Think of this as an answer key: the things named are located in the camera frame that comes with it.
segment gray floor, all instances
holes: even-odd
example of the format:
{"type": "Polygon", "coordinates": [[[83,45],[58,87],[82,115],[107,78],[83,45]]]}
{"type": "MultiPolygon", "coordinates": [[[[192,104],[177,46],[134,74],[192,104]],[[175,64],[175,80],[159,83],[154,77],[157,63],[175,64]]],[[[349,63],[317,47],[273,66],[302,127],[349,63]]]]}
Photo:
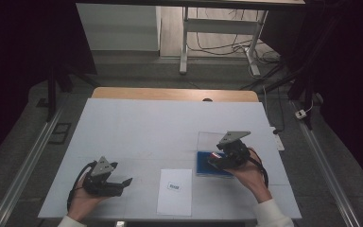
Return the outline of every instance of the gray floor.
{"type": "MultiPolygon", "coordinates": [[[[152,56],[95,56],[95,63],[98,76],[92,78],[103,86],[239,90],[243,85],[253,82],[253,78],[248,75],[247,61],[190,60],[186,76],[179,75],[177,60],[152,56]]],[[[270,67],[264,65],[260,69],[266,73],[270,67]]],[[[59,98],[68,96],[59,123],[71,124],[70,135],[65,138],[63,144],[46,145],[40,161],[9,217],[7,226],[56,226],[59,223],[58,220],[41,221],[37,216],[71,140],[71,134],[77,126],[84,104],[93,91],[93,87],[84,81],[73,76],[71,78],[75,84],[73,92],[58,93],[59,98]]],[[[263,84],[271,82],[272,80],[266,80],[263,84]]],[[[295,224],[296,226],[346,226],[305,141],[299,122],[293,115],[290,101],[285,98],[287,90],[288,85],[280,87],[279,96],[277,90],[267,94],[267,108],[270,123],[277,129],[284,128],[280,132],[280,137],[285,145],[285,151],[281,151],[280,155],[302,212],[302,219],[295,220],[295,224]]],[[[42,129],[47,111],[44,107],[37,107],[37,103],[41,98],[46,98],[46,93],[46,82],[30,90],[29,102],[22,116],[0,147],[0,201],[42,129]]],[[[265,104],[265,97],[260,96],[260,99],[265,104]]],[[[313,108],[313,131],[363,226],[363,171],[350,151],[323,122],[319,108],[320,103],[316,102],[313,108]]],[[[58,136],[51,136],[50,141],[59,142],[61,139],[58,136]]],[[[90,223],[90,226],[113,226],[110,222],[90,221],[90,223]]],[[[178,226],[170,223],[142,225],[128,223],[128,225],[178,226]]],[[[229,226],[229,224],[220,223],[217,226],[229,226]]]]}

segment sticker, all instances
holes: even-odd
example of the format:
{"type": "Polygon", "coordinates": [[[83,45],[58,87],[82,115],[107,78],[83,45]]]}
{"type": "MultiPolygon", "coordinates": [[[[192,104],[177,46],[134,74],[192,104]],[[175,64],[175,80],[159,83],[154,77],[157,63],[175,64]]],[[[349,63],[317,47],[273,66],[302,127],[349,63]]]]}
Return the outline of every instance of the sticker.
{"type": "Polygon", "coordinates": [[[167,189],[173,190],[173,191],[180,191],[181,187],[177,183],[168,183],[167,189]]]}

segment white table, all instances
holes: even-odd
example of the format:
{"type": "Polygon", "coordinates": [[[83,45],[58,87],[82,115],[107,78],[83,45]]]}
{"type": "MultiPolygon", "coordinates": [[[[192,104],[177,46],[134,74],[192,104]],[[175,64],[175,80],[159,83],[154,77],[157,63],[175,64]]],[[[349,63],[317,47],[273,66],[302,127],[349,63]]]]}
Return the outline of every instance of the white table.
{"type": "Polygon", "coordinates": [[[269,175],[269,189],[282,211],[301,218],[291,186],[259,102],[199,102],[90,98],[39,214],[62,218],[76,176],[105,156],[119,163],[108,182],[132,177],[121,197],[102,202],[89,218],[105,220],[247,220],[256,200],[237,179],[192,180],[192,216],[157,215],[161,169],[195,172],[200,131],[251,131],[243,142],[254,147],[269,175]]]}

